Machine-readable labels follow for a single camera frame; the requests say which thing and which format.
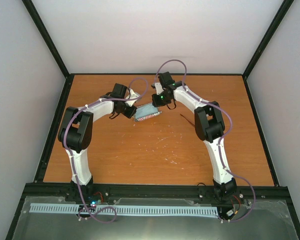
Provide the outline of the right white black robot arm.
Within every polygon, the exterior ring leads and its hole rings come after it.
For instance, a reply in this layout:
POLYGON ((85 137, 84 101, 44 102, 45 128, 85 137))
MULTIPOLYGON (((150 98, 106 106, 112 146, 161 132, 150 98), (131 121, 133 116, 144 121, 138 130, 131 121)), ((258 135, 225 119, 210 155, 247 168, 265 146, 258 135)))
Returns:
POLYGON ((177 102, 187 107, 194 115, 197 137, 205 144, 213 170, 213 193, 218 202, 224 202, 237 190, 235 177, 231 174, 224 147, 225 123, 222 110, 216 101, 208 102, 190 90, 183 81, 173 80, 169 72, 160 73, 153 84, 154 107, 166 106, 169 110, 177 102))

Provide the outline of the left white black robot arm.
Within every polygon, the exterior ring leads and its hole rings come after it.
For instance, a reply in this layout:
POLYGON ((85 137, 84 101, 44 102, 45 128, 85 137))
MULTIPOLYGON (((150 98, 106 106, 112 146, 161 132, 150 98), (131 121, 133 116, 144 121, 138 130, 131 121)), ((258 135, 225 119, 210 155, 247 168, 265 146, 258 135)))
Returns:
POLYGON ((112 91, 97 101, 83 107, 70 106, 65 110, 57 138, 68 155, 71 184, 77 187, 76 195, 82 201, 89 201, 94 195, 93 176, 88 163, 94 122, 106 115, 110 115, 110 119, 120 114, 132 118, 137 111, 134 104, 141 97, 132 88, 116 83, 112 91))

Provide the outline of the light blue square mat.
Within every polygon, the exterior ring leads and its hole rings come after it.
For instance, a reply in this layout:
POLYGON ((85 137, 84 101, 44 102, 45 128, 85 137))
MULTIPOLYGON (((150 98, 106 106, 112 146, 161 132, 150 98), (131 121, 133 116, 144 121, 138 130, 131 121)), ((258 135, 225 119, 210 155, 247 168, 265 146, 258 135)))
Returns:
POLYGON ((154 107, 152 103, 144 104, 142 106, 139 106, 135 113, 136 119, 141 119, 146 116, 156 114, 158 112, 158 108, 154 107))

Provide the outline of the american flag glasses case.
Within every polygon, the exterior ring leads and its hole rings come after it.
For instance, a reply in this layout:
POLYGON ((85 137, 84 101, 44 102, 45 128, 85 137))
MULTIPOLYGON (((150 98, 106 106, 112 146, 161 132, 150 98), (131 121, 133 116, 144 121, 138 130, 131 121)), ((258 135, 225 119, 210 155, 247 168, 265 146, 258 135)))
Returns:
POLYGON ((162 111, 160 111, 158 107, 155 107, 152 103, 147 103, 137 107, 133 118, 135 122, 142 122, 154 118, 161 113, 162 111))

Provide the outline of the brown sunglasses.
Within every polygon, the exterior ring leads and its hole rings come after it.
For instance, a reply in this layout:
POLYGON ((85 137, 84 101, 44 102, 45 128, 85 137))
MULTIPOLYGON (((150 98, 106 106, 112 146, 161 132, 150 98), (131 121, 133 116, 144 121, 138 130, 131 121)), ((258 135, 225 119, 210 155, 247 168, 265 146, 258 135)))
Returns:
POLYGON ((179 114, 182 118, 184 118, 191 126, 195 127, 195 124, 191 122, 187 117, 185 117, 183 114, 179 114))

